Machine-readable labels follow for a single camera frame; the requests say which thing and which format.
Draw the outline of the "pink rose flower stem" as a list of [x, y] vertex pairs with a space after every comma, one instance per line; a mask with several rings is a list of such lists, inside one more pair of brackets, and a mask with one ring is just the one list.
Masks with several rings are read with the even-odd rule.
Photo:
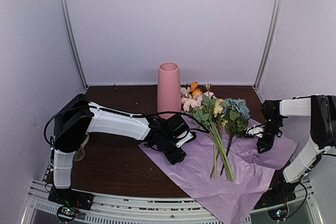
[[[210, 116], [210, 110], [211, 106], [213, 105], [213, 102], [218, 100], [219, 98], [216, 97], [215, 93], [211, 91], [211, 84], [208, 83], [205, 86], [206, 91], [203, 92], [203, 101], [202, 101], [202, 107], [199, 109], [190, 108], [189, 112], [193, 117], [195, 117], [194, 122], [198, 123], [202, 130], [208, 131], [209, 136], [211, 137], [211, 116]], [[226, 171], [223, 172], [225, 174], [226, 179], [228, 181], [233, 182], [234, 175], [231, 169], [231, 166], [228, 161], [228, 157], [226, 157]]]

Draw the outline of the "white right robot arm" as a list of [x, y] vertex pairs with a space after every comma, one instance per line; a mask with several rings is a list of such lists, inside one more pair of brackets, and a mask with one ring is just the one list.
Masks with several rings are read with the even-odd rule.
[[303, 117], [308, 140], [295, 159], [283, 171], [289, 184], [297, 184], [335, 147], [335, 96], [315, 94], [286, 100], [266, 100], [260, 107], [266, 123], [247, 128], [243, 136], [257, 137], [257, 151], [262, 154], [272, 149], [275, 138], [280, 137], [283, 120]]

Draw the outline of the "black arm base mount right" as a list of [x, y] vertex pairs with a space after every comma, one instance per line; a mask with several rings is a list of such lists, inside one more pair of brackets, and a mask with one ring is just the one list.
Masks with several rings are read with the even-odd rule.
[[272, 187], [261, 196], [254, 209], [268, 208], [295, 200], [297, 185], [298, 183], [287, 183], [283, 177], [278, 178]]

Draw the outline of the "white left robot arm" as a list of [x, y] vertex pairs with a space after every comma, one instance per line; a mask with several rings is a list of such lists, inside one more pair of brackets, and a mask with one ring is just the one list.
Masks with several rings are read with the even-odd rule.
[[52, 165], [56, 198], [64, 205], [71, 205], [76, 197], [70, 190], [71, 171], [77, 150], [90, 133], [106, 133], [144, 141], [146, 147], [162, 152], [172, 165], [186, 157], [182, 146], [196, 139], [182, 118], [181, 112], [149, 115], [132, 114], [106, 108], [87, 100], [84, 94], [76, 95], [54, 117]]

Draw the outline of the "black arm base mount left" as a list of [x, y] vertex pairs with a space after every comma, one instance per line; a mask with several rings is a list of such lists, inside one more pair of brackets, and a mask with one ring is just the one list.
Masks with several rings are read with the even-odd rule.
[[94, 195], [81, 191], [52, 188], [48, 200], [60, 205], [69, 206], [76, 209], [90, 210]]

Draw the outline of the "white blossom flower stem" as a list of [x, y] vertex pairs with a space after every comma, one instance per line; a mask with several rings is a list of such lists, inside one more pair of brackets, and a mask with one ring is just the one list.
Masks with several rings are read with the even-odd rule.
[[199, 109], [202, 107], [203, 97], [200, 96], [196, 100], [193, 99], [190, 87], [181, 87], [181, 104], [184, 112], [188, 112], [190, 108]]

